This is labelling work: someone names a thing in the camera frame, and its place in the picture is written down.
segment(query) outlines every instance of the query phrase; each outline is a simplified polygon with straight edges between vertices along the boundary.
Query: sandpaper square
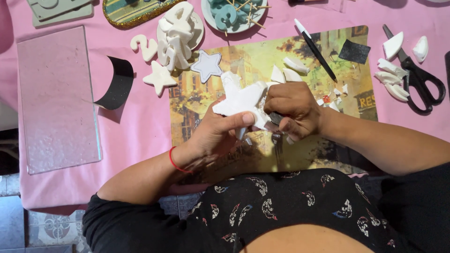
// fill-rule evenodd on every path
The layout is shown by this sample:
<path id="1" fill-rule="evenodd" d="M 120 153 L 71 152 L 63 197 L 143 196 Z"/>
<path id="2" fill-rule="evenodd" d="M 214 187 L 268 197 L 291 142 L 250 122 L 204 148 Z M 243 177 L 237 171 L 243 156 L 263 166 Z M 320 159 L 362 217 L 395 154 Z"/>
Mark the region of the sandpaper square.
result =
<path id="1" fill-rule="evenodd" d="M 370 47 L 366 45 L 361 45 L 358 43 L 346 40 L 342 46 L 339 58 L 356 62 L 360 64 L 365 64 L 367 56 L 369 55 Z"/>

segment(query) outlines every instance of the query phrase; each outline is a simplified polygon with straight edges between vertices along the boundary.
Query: pink tablecloth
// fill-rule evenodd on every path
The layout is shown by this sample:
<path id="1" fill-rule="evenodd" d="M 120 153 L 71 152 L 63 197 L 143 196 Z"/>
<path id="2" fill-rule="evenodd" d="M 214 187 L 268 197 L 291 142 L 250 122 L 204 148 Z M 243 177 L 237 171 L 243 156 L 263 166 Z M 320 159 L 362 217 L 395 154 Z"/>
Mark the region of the pink tablecloth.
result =
<path id="1" fill-rule="evenodd" d="M 189 1 L 202 17 L 200 0 Z M 339 1 L 329 0 L 328 4 L 333 5 Z M 111 63 L 105 55 L 129 60 L 137 72 L 124 109 L 110 112 L 98 111 L 103 153 L 103 160 L 99 163 L 28 175 L 22 132 L 23 122 L 19 122 L 20 192 L 24 208 L 49 208 L 87 203 L 91 195 L 120 170 L 170 148 L 171 130 L 167 91 L 164 91 L 162 98 L 158 98 L 154 88 L 142 82 L 142 77 L 150 74 L 151 68 L 142 60 L 141 53 L 133 53 L 129 46 L 130 39 L 137 34 L 145 34 L 148 38 L 156 39 L 157 19 L 122 31 L 107 22 L 101 5 L 97 5 L 93 18 L 36 30 L 32 26 L 32 12 L 25 0 L 7 0 L 7 4 L 12 17 L 15 42 L 65 27 L 80 24 L 86 26 L 95 100 L 105 93 L 112 76 Z M 356 2 L 345 0 L 344 4 L 345 13 L 340 13 L 315 8 L 312 5 L 289 7 L 287 1 L 270 0 L 269 5 L 272 8 L 268 9 L 267 17 L 262 20 L 267 29 L 259 29 L 255 26 L 247 32 L 225 38 L 223 34 L 213 31 L 206 25 L 205 39 L 201 47 L 207 49 L 227 44 L 236 45 L 293 36 L 297 34 L 293 23 L 294 18 L 299 19 L 310 33 L 368 25 L 369 46 L 372 47 L 369 63 L 374 73 L 377 71 L 377 60 L 384 57 L 382 43 L 386 40 L 386 36 L 382 25 L 386 23 L 393 33 L 405 32 L 403 48 L 411 56 L 410 50 L 419 37 L 426 35 L 430 51 L 422 67 L 446 83 L 444 54 L 450 50 L 449 3 L 434 4 L 425 0 L 357 0 Z M 4 4 L 0 5 L 2 16 L 4 9 L 1 8 L 4 6 Z M 17 96 L 18 72 L 15 42 L 8 50 L 0 54 L 0 99 L 18 109 L 20 113 L 21 98 L 20 93 Z M 450 141 L 448 96 L 440 106 L 434 108 L 431 115 L 419 116 L 412 112 L 407 104 L 392 98 L 375 78 L 373 78 L 373 86 L 381 122 L 409 127 Z"/>

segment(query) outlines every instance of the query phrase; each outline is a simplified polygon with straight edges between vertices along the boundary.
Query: black shirt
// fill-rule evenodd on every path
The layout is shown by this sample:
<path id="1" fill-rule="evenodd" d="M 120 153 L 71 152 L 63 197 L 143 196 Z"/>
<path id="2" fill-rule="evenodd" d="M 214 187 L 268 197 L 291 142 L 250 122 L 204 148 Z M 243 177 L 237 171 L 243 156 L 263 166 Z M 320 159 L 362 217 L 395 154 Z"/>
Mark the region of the black shirt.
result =
<path id="1" fill-rule="evenodd" d="M 450 252 L 450 163 L 385 179 L 378 208 L 333 169 L 240 175 L 209 187 L 186 220 L 158 203 L 92 196 L 83 235 L 94 253 L 238 252 L 270 230 L 315 224 L 376 253 Z"/>

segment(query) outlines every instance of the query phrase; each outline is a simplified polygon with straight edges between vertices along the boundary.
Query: plate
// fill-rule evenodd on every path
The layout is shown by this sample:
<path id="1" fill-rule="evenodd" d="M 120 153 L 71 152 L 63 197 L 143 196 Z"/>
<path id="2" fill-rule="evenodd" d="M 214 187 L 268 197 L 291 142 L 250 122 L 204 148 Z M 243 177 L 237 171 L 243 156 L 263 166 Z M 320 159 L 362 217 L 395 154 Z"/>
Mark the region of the plate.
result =
<path id="1" fill-rule="evenodd" d="M 203 26 L 202 19 L 197 13 L 192 12 L 191 20 L 194 23 L 194 36 L 188 42 L 188 46 L 191 50 L 194 50 L 194 48 L 196 48 L 202 41 L 203 34 L 205 33 L 205 27 Z M 156 28 L 156 39 L 158 39 L 158 41 L 166 40 L 166 36 L 166 33 L 163 32 L 158 25 Z"/>
<path id="2" fill-rule="evenodd" d="M 266 6 L 266 5 L 267 5 L 267 0 L 262 0 L 261 6 Z M 264 14 L 265 11 L 266 11 L 266 8 L 261 8 L 261 9 L 257 10 L 256 12 L 252 12 L 252 19 L 255 20 L 255 22 L 258 22 L 262 18 L 262 15 Z M 203 12 L 203 16 L 205 17 L 205 21 L 210 26 L 212 26 L 214 29 L 216 29 L 218 31 L 223 32 L 222 30 L 217 29 L 216 22 L 211 14 L 211 5 L 209 4 L 208 0 L 202 0 L 202 12 Z M 242 31 L 250 29 L 254 25 L 255 25 L 255 23 L 253 23 L 253 22 L 250 22 L 250 24 L 242 23 L 239 25 L 239 27 L 236 25 L 230 26 L 229 28 L 227 28 L 226 32 L 227 33 L 242 32 Z"/>

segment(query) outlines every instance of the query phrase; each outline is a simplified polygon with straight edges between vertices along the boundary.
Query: red string bracelet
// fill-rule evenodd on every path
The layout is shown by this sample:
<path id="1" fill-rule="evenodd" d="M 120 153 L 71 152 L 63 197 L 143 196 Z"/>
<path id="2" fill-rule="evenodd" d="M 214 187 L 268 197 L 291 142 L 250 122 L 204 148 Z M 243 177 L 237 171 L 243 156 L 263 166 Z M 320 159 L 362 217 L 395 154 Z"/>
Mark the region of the red string bracelet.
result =
<path id="1" fill-rule="evenodd" d="M 190 171 L 185 171 L 184 169 L 182 169 L 182 168 L 180 168 L 180 167 L 178 167 L 178 166 L 175 165 L 175 163 L 172 161 L 172 150 L 173 150 L 174 148 L 176 148 L 176 146 L 173 146 L 173 147 L 169 150 L 169 159 L 170 159 L 170 162 L 172 163 L 173 167 L 175 167 L 177 170 L 179 170 L 179 171 L 181 171 L 181 172 L 193 173 L 193 172 L 190 172 Z"/>

